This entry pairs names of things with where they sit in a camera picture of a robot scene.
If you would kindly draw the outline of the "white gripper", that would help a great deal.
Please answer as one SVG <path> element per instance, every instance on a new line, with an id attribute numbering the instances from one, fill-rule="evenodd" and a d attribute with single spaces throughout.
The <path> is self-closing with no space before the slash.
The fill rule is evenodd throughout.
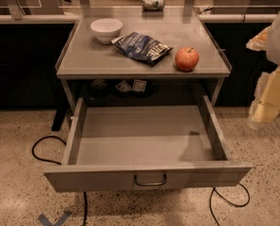
<path id="1" fill-rule="evenodd" d="M 248 125 L 259 130 L 280 113 L 280 12 L 271 28 L 266 27 L 246 43 L 253 51 L 266 51 L 267 59 L 277 65 L 272 73 L 262 73 L 255 88 L 255 99 L 249 109 Z"/>

